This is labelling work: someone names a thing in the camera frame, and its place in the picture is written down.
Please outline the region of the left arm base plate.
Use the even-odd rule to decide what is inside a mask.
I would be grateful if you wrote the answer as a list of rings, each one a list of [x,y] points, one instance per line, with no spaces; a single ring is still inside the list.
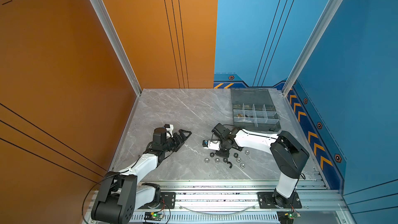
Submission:
[[[141,204],[137,209],[161,209],[162,207],[174,209],[176,203],[176,192],[155,193],[154,198],[145,204]]]

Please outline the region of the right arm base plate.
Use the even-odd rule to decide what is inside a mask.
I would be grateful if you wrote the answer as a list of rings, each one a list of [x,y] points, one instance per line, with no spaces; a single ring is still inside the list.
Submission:
[[[301,200],[296,191],[292,193],[290,198],[285,198],[276,191],[258,192],[257,197],[261,209],[302,208]]]

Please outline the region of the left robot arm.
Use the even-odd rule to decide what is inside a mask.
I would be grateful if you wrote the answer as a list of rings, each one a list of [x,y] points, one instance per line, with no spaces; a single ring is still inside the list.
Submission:
[[[167,153],[177,152],[192,135],[191,131],[178,130],[166,124],[156,128],[152,141],[143,154],[132,165],[118,172],[109,171],[98,182],[99,191],[91,210],[91,219],[109,224],[127,224],[136,209],[149,205],[156,208],[166,206],[160,186],[139,182],[168,158]]]

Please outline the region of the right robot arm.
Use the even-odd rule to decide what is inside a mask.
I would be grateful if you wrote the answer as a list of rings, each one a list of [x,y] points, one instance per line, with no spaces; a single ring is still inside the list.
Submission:
[[[309,159],[308,151],[288,131],[266,134],[248,131],[244,128],[228,129],[219,123],[212,129],[212,138],[204,140],[202,146],[212,150],[214,155],[228,159],[230,150],[252,148],[273,156],[279,170],[278,184],[272,193],[258,193],[261,208],[302,208],[296,191],[302,171]]]

